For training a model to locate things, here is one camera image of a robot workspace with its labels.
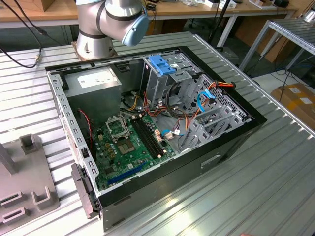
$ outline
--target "yellow cable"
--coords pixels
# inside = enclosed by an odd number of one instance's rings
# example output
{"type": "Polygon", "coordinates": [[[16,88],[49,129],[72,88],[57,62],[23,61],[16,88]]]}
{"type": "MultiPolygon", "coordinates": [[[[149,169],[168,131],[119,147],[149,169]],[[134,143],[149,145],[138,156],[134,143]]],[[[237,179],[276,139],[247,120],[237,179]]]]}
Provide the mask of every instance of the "yellow cable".
{"type": "Polygon", "coordinates": [[[134,98],[133,106],[132,106],[131,108],[127,109],[128,111],[132,111],[133,109],[135,109],[135,107],[136,107],[136,105],[137,105],[137,99],[138,99],[138,96],[136,96],[136,97],[134,98]]]}

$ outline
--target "cardboard box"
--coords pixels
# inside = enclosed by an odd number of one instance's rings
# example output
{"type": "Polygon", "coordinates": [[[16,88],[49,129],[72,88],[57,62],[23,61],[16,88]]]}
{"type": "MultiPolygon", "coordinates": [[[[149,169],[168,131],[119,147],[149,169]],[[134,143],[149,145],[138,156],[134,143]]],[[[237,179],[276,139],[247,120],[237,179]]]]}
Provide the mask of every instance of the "cardboard box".
{"type": "MultiPolygon", "coordinates": [[[[271,92],[280,100],[282,86],[271,92]]],[[[281,103],[295,114],[301,121],[315,130],[315,95],[303,84],[293,84],[284,87],[281,103]]]]}
{"type": "MultiPolygon", "coordinates": [[[[55,0],[17,0],[22,9],[46,11],[55,0]]],[[[13,0],[5,1],[9,6],[17,7],[13,0]]]]}
{"type": "Polygon", "coordinates": [[[259,6],[271,6],[272,1],[269,1],[269,0],[256,0],[255,4],[259,5],[259,6]]]}

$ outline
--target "ram slot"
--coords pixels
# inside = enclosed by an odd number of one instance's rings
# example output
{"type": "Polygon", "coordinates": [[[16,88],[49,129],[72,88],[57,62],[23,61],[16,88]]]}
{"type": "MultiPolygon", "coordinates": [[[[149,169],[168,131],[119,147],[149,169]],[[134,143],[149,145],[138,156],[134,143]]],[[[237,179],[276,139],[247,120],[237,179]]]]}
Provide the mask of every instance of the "ram slot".
{"type": "Polygon", "coordinates": [[[147,148],[153,159],[156,159],[159,155],[162,156],[164,154],[163,150],[158,145],[157,141],[151,135],[150,131],[142,120],[132,120],[131,125],[137,132],[138,136],[140,137],[141,141],[143,142],[144,146],[147,148]]]}

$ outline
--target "aluminum extrusion table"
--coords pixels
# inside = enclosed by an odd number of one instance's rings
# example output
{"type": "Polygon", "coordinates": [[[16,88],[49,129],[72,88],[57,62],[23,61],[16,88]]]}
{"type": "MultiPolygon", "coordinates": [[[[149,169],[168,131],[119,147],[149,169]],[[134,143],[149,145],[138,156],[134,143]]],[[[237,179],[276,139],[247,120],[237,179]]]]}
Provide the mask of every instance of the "aluminum extrusion table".
{"type": "Polygon", "coordinates": [[[301,56],[304,50],[315,55],[315,26],[303,21],[303,19],[271,20],[266,22],[261,32],[257,36],[255,42],[252,44],[252,47],[250,48],[242,64],[240,65],[240,70],[244,71],[253,54],[255,53],[258,45],[260,44],[269,29],[275,30],[276,33],[272,36],[261,55],[265,55],[266,52],[270,50],[270,48],[274,45],[280,35],[286,37],[287,39],[291,40],[296,45],[302,48],[286,67],[287,70],[293,66],[293,64],[301,56]]]}
{"type": "MultiPolygon", "coordinates": [[[[114,42],[120,55],[188,46],[268,121],[235,153],[198,179],[126,219],[106,235],[284,235],[315,231],[315,133],[261,90],[216,50],[188,32],[145,37],[133,48],[114,42]]],[[[37,50],[11,53],[31,64],[37,50]]],[[[17,235],[102,235],[88,220],[70,165],[74,163],[57,116],[45,66],[76,62],[71,46],[46,48],[41,64],[24,69],[0,54],[0,142],[27,133],[43,142],[61,206],[16,230],[17,235]]]]}

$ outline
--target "blue pcie slot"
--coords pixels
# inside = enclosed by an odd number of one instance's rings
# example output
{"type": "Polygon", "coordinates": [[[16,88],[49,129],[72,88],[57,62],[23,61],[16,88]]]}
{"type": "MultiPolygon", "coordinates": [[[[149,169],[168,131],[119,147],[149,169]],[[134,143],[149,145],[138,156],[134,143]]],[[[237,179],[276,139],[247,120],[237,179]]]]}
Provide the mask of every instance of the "blue pcie slot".
{"type": "Polygon", "coordinates": [[[127,178],[128,176],[139,172],[145,164],[146,164],[146,162],[142,163],[140,166],[137,166],[137,167],[133,168],[130,171],[127,171],[127,172],[121,174],[120,176],[116,176],[116,177],[108,180],[107,183],[108,184],[112,184],[112,183],[116,183],[116,182],[118,182],[118,181],[120,181],[120,180],[122,180],[124,178],[127,178]]]}

